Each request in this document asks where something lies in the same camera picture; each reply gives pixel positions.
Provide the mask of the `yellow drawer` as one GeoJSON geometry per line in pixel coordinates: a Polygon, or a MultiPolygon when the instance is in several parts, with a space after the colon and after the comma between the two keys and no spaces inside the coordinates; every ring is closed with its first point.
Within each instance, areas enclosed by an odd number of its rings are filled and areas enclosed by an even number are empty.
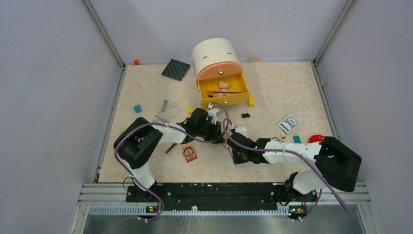
{"type": "Polygon", "coordinates": [[[202,108],[213,102],[235,105],[249,100],[250,92],[243,73],[198,80],[197,86],[202,108]]]}

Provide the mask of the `beige makeup sponge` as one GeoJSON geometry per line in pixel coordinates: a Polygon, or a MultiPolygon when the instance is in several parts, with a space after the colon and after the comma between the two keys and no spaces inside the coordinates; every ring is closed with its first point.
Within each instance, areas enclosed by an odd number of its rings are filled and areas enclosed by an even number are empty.
{"type": "Polygon", "coordinates": [[[221,80],[218,86],[220,89],[228,89],[230,87],[230,84],[228,82],[221,80]]]}

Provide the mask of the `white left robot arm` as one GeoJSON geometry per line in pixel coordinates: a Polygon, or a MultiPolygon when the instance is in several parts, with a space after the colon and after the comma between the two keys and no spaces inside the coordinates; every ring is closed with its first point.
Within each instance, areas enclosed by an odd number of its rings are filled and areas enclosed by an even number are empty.
{"type": "Polygon", "coordinates": [[[176,124],[149,122],[137,118],[115,141],[115,159],[132,176],[139,187],[137,194],[144,201],[156,196],[155,178],[148,160],[158,144],[188,144],[192,141],[221,144],[224,137],[218,121],[218,108],[196,108],[190,117],[176,124]]]}

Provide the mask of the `black makeup brush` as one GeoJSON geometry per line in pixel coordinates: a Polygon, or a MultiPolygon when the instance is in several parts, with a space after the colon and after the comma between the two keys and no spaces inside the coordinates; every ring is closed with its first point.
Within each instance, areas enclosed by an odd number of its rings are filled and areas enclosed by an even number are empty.
{"type": "Polygon", "coordinates": [[[208,97],[223,97],[223,96],[228,96],[231,94],[241,94],[241,92],[230,92],[230,91],[209,91],[208,92],[208,97]]]}

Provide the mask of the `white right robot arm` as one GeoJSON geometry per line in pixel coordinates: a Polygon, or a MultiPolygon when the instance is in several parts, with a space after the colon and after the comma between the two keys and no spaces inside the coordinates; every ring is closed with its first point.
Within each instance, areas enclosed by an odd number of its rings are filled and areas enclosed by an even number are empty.
{"type": "Polygon", "coordinates": [[[323,188],[355,190],[362,158],[335,137],[326,136],[323,141],[313,143],[286,143],[269,138],[253,141],[235,131],[225,134],[236,161],[308,166],[308,171],[293,175],[285,188],[286,196],[292,201],[323,188]]]}

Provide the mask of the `cream round drawer organizer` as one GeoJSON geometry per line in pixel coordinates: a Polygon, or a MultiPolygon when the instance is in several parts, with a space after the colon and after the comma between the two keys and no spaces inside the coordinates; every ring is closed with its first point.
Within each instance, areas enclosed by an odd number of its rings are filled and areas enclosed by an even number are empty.
{"type": "Polygon", "coordinates": [[[198,80],[243,72],[232,43],[225,38],[207,39],[192,51],[193,69],[198,80]]]}

